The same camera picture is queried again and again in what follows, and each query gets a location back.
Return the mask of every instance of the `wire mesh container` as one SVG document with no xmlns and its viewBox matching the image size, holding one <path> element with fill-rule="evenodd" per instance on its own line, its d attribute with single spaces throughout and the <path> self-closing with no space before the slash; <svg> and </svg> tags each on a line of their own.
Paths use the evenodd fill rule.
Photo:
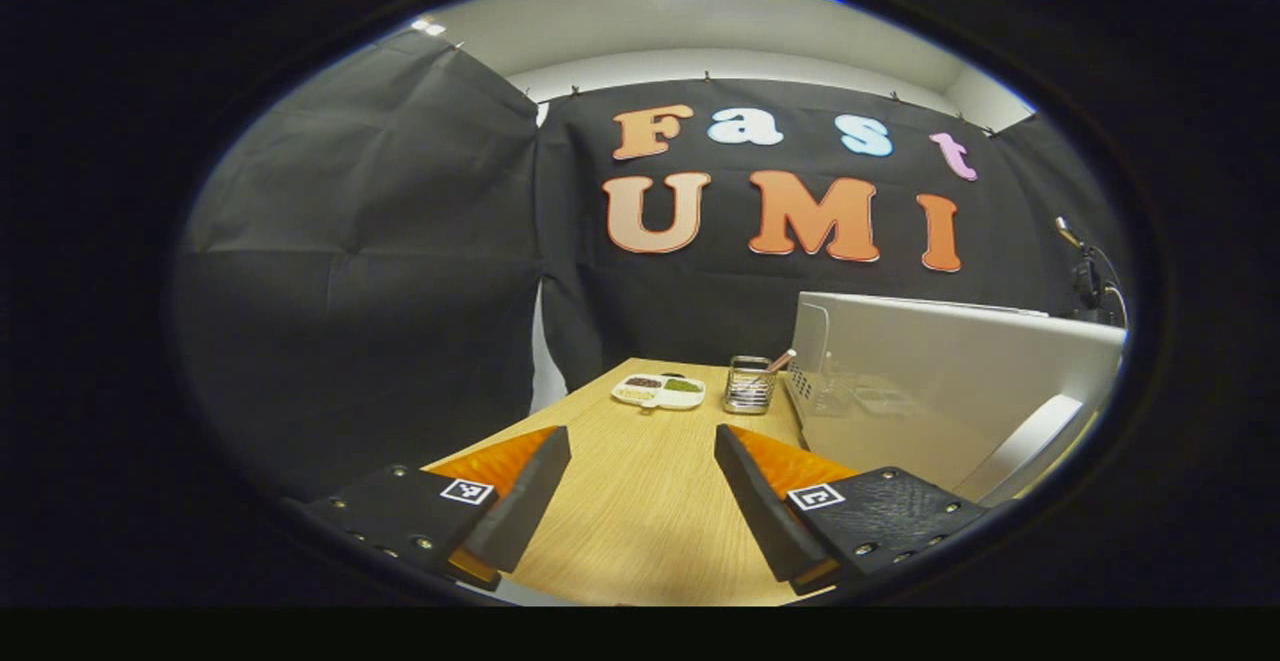
<svg viewBox="0 0 1280 661">
<path fill-rule="evenodd" d="M 777 371 L 765 369 L 772 359 L 732 356 L 724 379 L 724 410 L 731 414 L 764 414 L 773 400 Z"/>
</svg>

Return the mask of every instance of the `wooden table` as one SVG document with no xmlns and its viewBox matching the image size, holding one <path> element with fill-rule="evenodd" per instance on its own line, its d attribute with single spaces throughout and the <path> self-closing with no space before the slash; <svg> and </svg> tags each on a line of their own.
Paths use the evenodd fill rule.
<svg viewBox="0 0 1280 661">
<path fill-rule="evenodd" d="M 699 379 L 707 400 L 686 411 L 643 410 L 609 395 L 637 373 Z M 726 373 L 631 359 L 422 469 L 531 430 L 567 427 L 573 459 L 511 580 L 586 605 L 787 603 L 799 597 L 769 573 L 713 451 L 721 423 L 800 446 L 796 412 L 781 378 L 768 414 L 723 411 Z"/>
</svg>

